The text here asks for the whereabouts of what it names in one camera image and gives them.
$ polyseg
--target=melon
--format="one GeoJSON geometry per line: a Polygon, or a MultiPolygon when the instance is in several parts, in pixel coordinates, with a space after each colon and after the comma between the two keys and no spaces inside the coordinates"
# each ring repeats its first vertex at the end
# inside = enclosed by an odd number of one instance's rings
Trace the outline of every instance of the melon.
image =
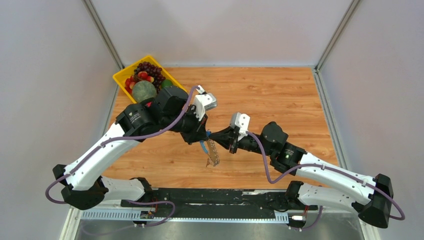
{"type": "Polygon", "coordinates": [[[157,94],[155,86],[148,81],[139,81],[132,88],[132,97],[137,103],[154,98],[157,94]]]}

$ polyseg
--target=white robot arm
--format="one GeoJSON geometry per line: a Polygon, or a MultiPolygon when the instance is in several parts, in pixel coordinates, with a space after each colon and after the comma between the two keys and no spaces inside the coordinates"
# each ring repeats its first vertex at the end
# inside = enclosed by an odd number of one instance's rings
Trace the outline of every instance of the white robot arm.
{"type": "Polygon", "coordinates": [[[232,116],[229,127],[208,136],[206,111],[215,108],[217,100],[201,86],[196,89],[199,94],[190,106],[194,88],[188,95],[176,86],[162,89],[155,98],[129,105],[102,138],[79,159],[69,165],[55,166],[56,182],[64,185],[61,191],[64,202],[81,210],[107,200],[149,202],[150,199],[143,199],[152,191],[145,178],[120,180],[101,174],[149,136],[169,130],[180,133],[188,144],[211,139],[232,154],[237,149],[262,154],[268,181],[275,183],[283,176],[274,181],[270,179],[266,160],[266,156],[270,156],[270,164],[277,171],[285,173],[290,170],[294,176],[332,187],[292,181],[285,193],[286,198],[306,206],[346,210],[358,214],[371,225],[387,228],[392,206],[390,199],[393,198],[390,178],[382,174],[376,177],[362,175],[325,162],[287,142],[288,134],[275,122],[267,124],[260,135],[251,133],[248,131],[250,117],[239,112],[232,116]]]}

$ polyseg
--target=metal floor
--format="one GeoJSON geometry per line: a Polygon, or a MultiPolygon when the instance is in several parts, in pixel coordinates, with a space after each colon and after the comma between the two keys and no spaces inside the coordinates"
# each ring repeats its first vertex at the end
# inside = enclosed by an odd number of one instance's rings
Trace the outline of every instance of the metal floor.
{"type": "MultiPolygon", "coordinates": [[[[308,214],[306,225],[316,218],[308,214]]],[[[129,228],[104,236],[92,234],[112,232],[130,226],[132,222],[121,220],[81,220],[76,240],[363,240],[358,217],[350,213],[323,213],[318,224],[310,230],[297,232],[278,223],[206,223],[167,222],[159,226],[129,228]]]]}

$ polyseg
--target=wood grain surface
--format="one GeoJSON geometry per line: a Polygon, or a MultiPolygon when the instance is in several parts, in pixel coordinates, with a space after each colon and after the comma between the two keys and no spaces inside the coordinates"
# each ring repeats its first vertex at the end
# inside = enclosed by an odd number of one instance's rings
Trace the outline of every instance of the wood grain surface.
{"type": "MultiPolygon", "coordinates": [[[[309,68],[289,67],[176,67],[167,68],[187,90],[202,85],[215,95],[218,107],[207,112],[207,129],[216,132],[229,125],[233,113],[248,114],[249,130],[260,134],[264,125],[277,122],[288,141],[337,165],[332,140],[309,68]]],[[[119,91],[111,118],[131,104],[119,91]]],[[[146,178],[155,188],[285,189],[287,176],[269,184],[262,157],[238,150],[230,154],[216,144],[220,164],[206,167],[207,155],[199,143],[186,144],[180,134],[166,132],[148,139],[117,160],[104,172],[115,179],[146,178]]],[[[280,175],[269,166],[272,179],[280,175]]]]}

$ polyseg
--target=yellow basket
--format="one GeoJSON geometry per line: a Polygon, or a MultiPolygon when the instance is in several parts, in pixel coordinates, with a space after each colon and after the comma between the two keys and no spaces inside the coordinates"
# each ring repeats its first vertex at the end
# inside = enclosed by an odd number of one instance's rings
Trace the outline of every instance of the yellow basket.
{"type": "Polygon", "coordinates": [[[187,92],[187,90],[184,89],[184,87],[179,82],[177,82],[177,80],[175,80],[175,78],[173,78],[152,56],[147,55],[113,75],[113,79],[122,89],[122,91],[129,97],[129,99],[131,99],[131,102],[137,103],[136,100],[134,100],[133,96],[131,96],[131,94],[127,90],[125,90],[125,80],[127,80],[127,78],[129,78],[131,75],[134,75],[134,70],[139,66],[139,63],[142,62],[149,62],[155,65],[156,67],[162,68],[161,74],[166,79],[171,80],[172,84],[187,92]]]}

